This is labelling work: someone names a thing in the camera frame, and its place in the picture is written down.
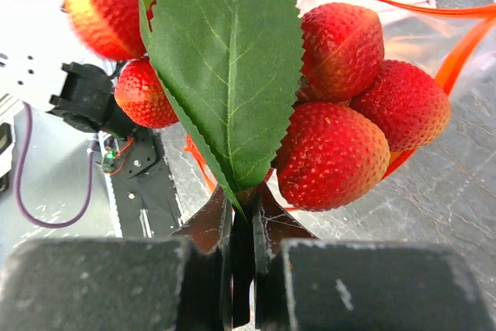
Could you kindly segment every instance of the plastic bag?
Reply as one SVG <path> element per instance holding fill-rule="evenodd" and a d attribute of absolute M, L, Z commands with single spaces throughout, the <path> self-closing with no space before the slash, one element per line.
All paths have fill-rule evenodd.
<path fill-rule="evenodd" d="M 496 33 L 494 30 L 490 33 L 496 25 L 496 4 L 469 9 L 434 9 L 392 0 L 369 1 L 391 6 L 378 12 L 383 24 L 385 58 L 417 65 L 436 79 L 452 102 L 470 91 L 475 82 L 496 66 Z M 326 2 L 331 1 L 299 0 L 298 7 L 303 15 Z M 414 152 L 392 153 L 383 179 L 396 171 Z M 206 180 L 206 190 L 211 192 L 212 180 L 215 180 L 208 176 L 206 164 L 193 155 Z M 274 183 L 271 184 L 274 194 L 277 194 Z"/>

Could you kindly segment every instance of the artificial strawberry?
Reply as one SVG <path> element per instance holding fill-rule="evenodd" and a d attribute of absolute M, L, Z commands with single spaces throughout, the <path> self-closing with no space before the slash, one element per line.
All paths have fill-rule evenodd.
<path fill-rule="evenodd" d="M 306 211 L 327 211 L 364 195 L 388 168 L 389 146 L 379 127 L 331 102 L 308 102 L 290 118 L 277 151 L 282 196 Z"/>
<path fill-rule="evenodd" d="M 178 122 L 148 57 L 126 65 L 114 92 L 119 107 L 135 123 L 163 128 Z"/>
<path fill-rule="evenodd" d="M 142 57 L 139 0 L 64 0 L 74 31 L 84 44 L 110 60 Z"/>
<path fill-rule="evenodd" d="M 375 79 L 384 59 L 376 12 L 346 3 L 320 5 L 303 15 L 304 101 L 344 102 Z"/>
<path fill-rule="evenodd" d="M 152 30 L 152 18 L 153 18 L 153 9 L 152 7 L 156 5 L 157 0 L 154 0 L 151 4 L 148 10 L 146 11 L 146 17 L 148 18 L 148 26 L 150 27 L 150 30 Z"/>
<path fill-rule="evenodd" d="M 272 177 L 273 173 L 274 173 L 274 169 L 270 168 L 269 171 L 267 172 L 267 174 L 265 175 L 264 181 L 268 182 L 270 180 L 270 178 Z"/>
<path fill-rule="evenodd" d="M 381 128 L 391 151 L 414 150 L 448 125 L 448 95 L 426 72 L 406 62 L 386 60 L 376 81 L 350 108 Z"/>

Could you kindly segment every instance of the fruit stem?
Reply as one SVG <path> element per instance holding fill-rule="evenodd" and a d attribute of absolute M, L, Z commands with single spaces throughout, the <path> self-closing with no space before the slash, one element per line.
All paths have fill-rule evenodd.
<path fill-rule="evenodd" d="M 253 204 L 253 196 L 255 195 L 255 187 L 248 188 L 243 191 L 238 191 L 235 196 L 244 212 L 250 211 Z"/>

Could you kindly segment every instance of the black bracket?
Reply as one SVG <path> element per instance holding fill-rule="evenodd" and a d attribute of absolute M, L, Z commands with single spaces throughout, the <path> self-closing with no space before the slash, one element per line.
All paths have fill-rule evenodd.
<path fill-rule="evenodd" d="M 51 114 L 86 133 L 103 131 L 119 138 L 134 132 L 135 124 L 115 102 L 111 78 L 91 64 L 63 64 L 67 78 L 60 96 L 53 95 Z"/>
<path fill-rule="evenodd" d="M 168 236 L 179 227 L 181 212 L 164 147 L 151 129 L 139 127 L 133 138 L 122 170 L 110 177 L 122 236 Z"/>
<path fill-rule="evenodd" d="M 12 145 L 12 126 L 8 123 L 0 125 L 0 155 Z M 10 186 L 9 172 L 0 175 L 0 194 L 7 191 Z"/>

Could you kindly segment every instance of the green led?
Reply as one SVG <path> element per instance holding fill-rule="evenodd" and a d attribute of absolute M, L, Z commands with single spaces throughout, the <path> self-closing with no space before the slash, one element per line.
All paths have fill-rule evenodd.
<path fill-rule="evenodd" d="M 112 160 L 115 158 L 116 154 L 115 150 L 107 148 L 105 151 L 105 158 Z"/>

